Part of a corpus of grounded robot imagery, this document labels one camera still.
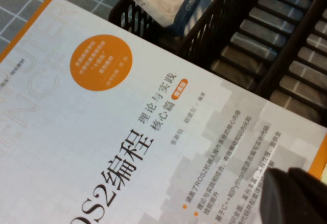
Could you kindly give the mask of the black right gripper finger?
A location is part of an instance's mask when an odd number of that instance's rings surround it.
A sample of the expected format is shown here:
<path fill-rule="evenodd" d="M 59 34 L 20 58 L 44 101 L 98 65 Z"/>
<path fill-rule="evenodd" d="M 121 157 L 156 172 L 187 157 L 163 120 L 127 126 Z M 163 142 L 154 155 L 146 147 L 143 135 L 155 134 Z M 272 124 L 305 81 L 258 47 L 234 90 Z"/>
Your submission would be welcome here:
<path fill-rule="evenodd" d="M 264 173 L 263 224 L 326 224 L 326 184 L 300 168 Z"/>

